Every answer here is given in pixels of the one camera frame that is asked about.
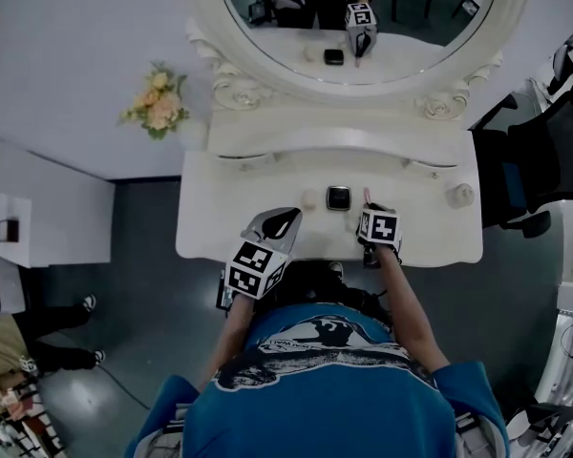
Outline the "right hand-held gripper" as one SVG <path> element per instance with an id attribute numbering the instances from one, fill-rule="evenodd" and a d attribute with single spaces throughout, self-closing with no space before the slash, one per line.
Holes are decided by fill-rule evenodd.
<path id="1" fill-rule="evenodd" d="M 366 268 L 378 268 L 375 254 L 377 247 L 387 247 L 394 253 L 399 264 L 402 244 L 400 216 L 393 210 L 371 202 L 366 203 L 355 232 L 357 242 L 363 246 L 363 264 Z"/>

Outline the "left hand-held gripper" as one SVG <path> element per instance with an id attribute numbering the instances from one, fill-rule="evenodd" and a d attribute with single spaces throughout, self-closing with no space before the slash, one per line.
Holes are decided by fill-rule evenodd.
<path id="1" fill-rule="evenodd" d="M 296 207 L 256 215 L 241 232 L 243 239 L 227 261 L 225 286 L 254 300 L 263 298 L 282 279 L 302 220 L 303 213 Z M 275 250 L 251 240 L 270 241 Z"/>

